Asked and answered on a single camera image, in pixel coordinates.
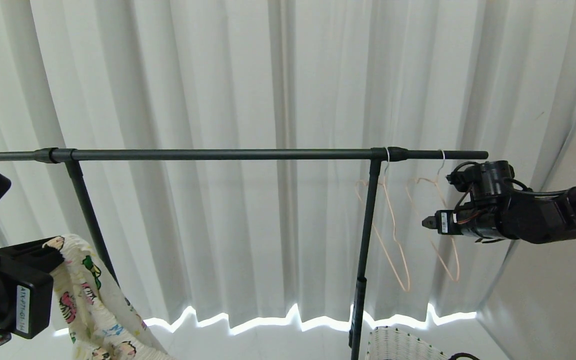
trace wicker basket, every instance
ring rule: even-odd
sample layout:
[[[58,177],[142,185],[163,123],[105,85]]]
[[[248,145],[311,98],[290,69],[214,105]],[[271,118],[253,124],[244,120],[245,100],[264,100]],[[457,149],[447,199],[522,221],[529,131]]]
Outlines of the wicker basket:
[[[439,351],[422,339],[396,327],[380,326],[370,333],[366,360],[446,360]]]

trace wire hanger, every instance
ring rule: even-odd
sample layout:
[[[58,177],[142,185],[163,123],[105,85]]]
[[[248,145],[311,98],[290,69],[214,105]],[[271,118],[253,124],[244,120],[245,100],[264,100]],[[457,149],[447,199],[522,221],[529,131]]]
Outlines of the wire hanger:
[[[411,196],[410,191],[409,191],[409,184],[411,181],[414,181],[415,184],[419,184],[419,182],[421,182],[423,180],[425,182],[433,184],[434,188],[437,190],[437,194],[439,194],[439,198],[441,199],[441,202],[443,203],[443,207],[448,208],[448,205],[446,204],[446,199],[444,198],[444,195],[442,194],[442,191],[439,188],[439,173],[441,173],[442,169],[444,168],[444,166],[446,164],[446,153],[441,149],[439,149],[439,151],[441,151],[443,161],[441,162],[441,166],[439,167],[439,170],[437,170],[437,174],[435,175],[434,180],[430,180],[430,178],[427,178],[427,177],[418,177],[418,178],[411,178],[406,183],[406,194],[408,196],[408,200],[410,201],[410,205],[412,205],[414,213],[416,214],[416,217],[418,219],[421,219],[421,217],[419,216],[419,211],[418,211],[417,207],[415,206],[415,201],[413,201],[412,196]],[[435,254],[437,254],[437,258],[439,258],[439,261],[441,262],[441,265],[443,266],[443,269],[446,271],[446,274],[448,275],[450,280],[457,283],[459,281],[459,278],[461,275],[461,266],[459,264],[459,253],[457,252],[457,244],[455,242],[455,237],[453,235],[449,235],[449,236],[450,236],[450,241],[452,242],[452,250],[454,251],[454,259],[455,259],[455,262],[457,265],[457,274],[455,274],[455,275],[453,275],[453,273],[450,271],[450,269],[448,269],[448,265],[446,265],[444,258],[439,253],[439,249],[435,245],[435,242],[430,238],[429,238],[429,240],[430,240],[430,244],[432,244],[432,248],[434,249]]]
[[[374,222],[372,223],[372,229],[374,230],[375,235],[377,235],[377,239],[379,240],[379,243],[381,244],[381,248],[383,249],[383,253],[386,255],[386,259],[388,260],[388,263],[390,264],[390,268],[392,269],[393,273],[395,274],[395,278],[397,278],[397,281],[398,281],[399,285],[401,286],[401,289],[404,292],[409,292],[410,291],[410,272],[408,269],[408,263],[406,261],[406,255],[404,255],[404,249],[402,247],[402,243],[400,243],[400,241],[397,240],[397,236],[396,236],[397,225],[396,225],[396,221],[395,221],[395,212],[393,210],[393,205],[391,204],[391,197],[388,194],[388,185],[387,185],[388,167],[391,165],[391,153],[387,147],[386,147],[386,156],[387,156],[386,168],[383,171],[383,182],[379,182],[378,185],[381,185],[383,187],[383,192],[386,195],[386,203],[388,204],[388,210],[390,211],[390,217],[392,219],[392,239],[395,242],[395,244],[397,244],[397,246],[399,248],[399,252],[401,253],[401,259],[403,260],[404,269],[406,271],[407,285],[404,286],[402,278],[400,277],[400,274],[397,271],[397,268],[393,264],[393,260],[391,259],[391,256],[388,254],[388,250],[386,250],[386,244],[384,244],[384,239],[382,239],[382,235],[379,233],[379,230],[377,230],[377,227],[375,226]],[[365,180],[359,180],[359,181],[354,183],[354,193],[357,195],[357,198],[359,198],[359,201],[362,203],[362,205],[365,206],[366,204],[364,203],[364,199],[359,194],[359,189],[357,188],[357,185],[359,185],[359,184],[362,184],[364,187],[366,187],[366,186],[368,186],[368,183]]]

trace white curtain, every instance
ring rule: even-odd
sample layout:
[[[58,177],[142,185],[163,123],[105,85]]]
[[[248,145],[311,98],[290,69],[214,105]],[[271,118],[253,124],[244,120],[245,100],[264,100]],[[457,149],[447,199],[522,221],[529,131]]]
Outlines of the white curtain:
[[[0,151],[370,148],[487,150],[539,189],[576,105],[576,1],[0,0]],[[443,180],[458,162],[447,161]],[[284,317],[348,319],[365,161],[84,162],[119,283],[144,317],[236,326]],[[409,178],[441,161],[391,164],[388,186],[410,292],[375,239],[366,310],[423,320],[471,312],[509,242],[421,227]],[[89,238],[62,165],[0,162],[0,246]],[[425,217],[442,207],[413,188]],[[384,194],[375,224],[395,265]]]

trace beige panel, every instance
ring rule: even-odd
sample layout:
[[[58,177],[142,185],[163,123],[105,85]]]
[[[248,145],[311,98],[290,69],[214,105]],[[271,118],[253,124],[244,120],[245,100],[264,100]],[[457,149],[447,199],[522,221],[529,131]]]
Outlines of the beige panel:
[[[549,191],[576,185],[576,132]],[[514,359],[576,359],[576,240],[521,242],[480,320]]]

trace bright light gap under curtain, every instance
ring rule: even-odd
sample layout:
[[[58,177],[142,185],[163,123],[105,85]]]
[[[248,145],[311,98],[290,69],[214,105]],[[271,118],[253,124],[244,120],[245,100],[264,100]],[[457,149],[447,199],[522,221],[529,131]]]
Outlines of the bright light gap under curtain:
[[[352,313],[353,306],[350,305],[350,316],[352,316]],[[192,306],[188,306],[185,308],[185,310],[183,310],[181,316],[179,316],[179,318],[172,324],[169,324],[166,322],[166,320],[160,319],[158,317],[151,317],[146,319],[144,322],[147,326],[159,326],[169,331],[170,333],[174,333],[181,326],[181,324],[183,324],[184,321],[189,319],[191,314],[197,315],[197,312]],[[425,321],[419,321],[418,319],[413,319],[413,317],[399,314],[393,315],[387,319],[375,320],[368,312],[363,312],[363,319],[371,328],[377,328],[378,326],[393,326],[398,324],[408,326],[413,329],[426,330],[429,328],[430,321],[432,321],[435,326],[441,326],[454,321],[475,319],[475,317],[477,317],[477,312],[455,312],[454,314],[439,317],[437,312],[435,312],[435,307],[431,303],[428,303],[428,310]],[[221,314],[217,314],[210,319],[199,321],[197,323],[197,327],[205,328],[206,326],[213,325],[219,321],[228,321],[228,319],[228,314],[222,312]],[[290,310],[288,310],[286,317],[257,317],[255,319],[246,321],[241,325],[237,325],[231,328],[228,332],[230,335],[238,335],[258,326],[288,326],[295,322],[295,320],[299,321],[299,328],[301,331],[308,331],[320,326],[325,326],[332,330],[343,332],[348,332],[350,330],[350,320],[340,321],[331,319],[327,316],[315,317],[314,319],[309,319],[306,322],[302,322],[299,313],[299,307],[295,303],[295,305],[293,305]],[[68,333],[68,328],[62,328],[55,331],[53,335],[55,337],[61,337],[63,335],[68,335]]]

